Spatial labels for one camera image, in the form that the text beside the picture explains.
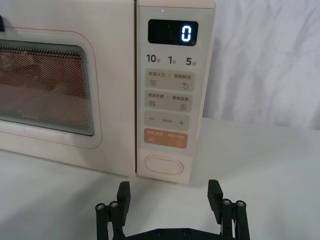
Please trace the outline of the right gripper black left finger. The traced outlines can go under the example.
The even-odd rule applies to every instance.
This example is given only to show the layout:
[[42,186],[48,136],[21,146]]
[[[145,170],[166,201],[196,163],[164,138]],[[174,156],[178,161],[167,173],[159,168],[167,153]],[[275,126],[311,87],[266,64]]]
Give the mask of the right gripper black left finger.
[[119,184],[116,200],[109,205],[98,203],[95,206],[96,213],[96,239],[108,240],[108,223],[111,222],[113,240],[125,240],[123,227],[126,223],[131,201],[130,182],[123,181]]

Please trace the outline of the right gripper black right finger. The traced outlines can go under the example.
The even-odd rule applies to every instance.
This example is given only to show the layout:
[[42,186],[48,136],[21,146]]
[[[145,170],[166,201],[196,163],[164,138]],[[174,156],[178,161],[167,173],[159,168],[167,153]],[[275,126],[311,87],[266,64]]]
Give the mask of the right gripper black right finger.
[[249,225],[247,204],[242,200],[232,202],[224,198],[220,183],[215,179],[208,181],[207,198],[215,220],[220,225],[218,240],[248,240]]

